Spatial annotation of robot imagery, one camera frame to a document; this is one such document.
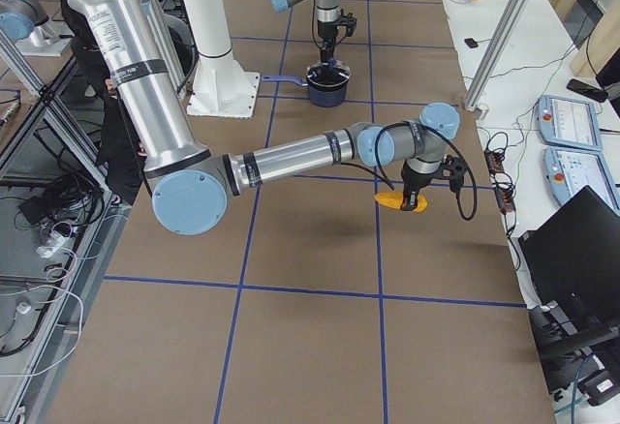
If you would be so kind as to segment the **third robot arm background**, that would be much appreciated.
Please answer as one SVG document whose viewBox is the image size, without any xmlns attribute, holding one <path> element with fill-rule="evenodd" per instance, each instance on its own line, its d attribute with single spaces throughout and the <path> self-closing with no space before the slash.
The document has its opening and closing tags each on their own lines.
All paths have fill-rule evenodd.
<svg viewBox="0 0 620 424">
<path fill-rule="evenodd" d="M 1 30 L 24 56 L 61 57 L 73 37 L 39 0 L 1 0 Z"/>
</svg>

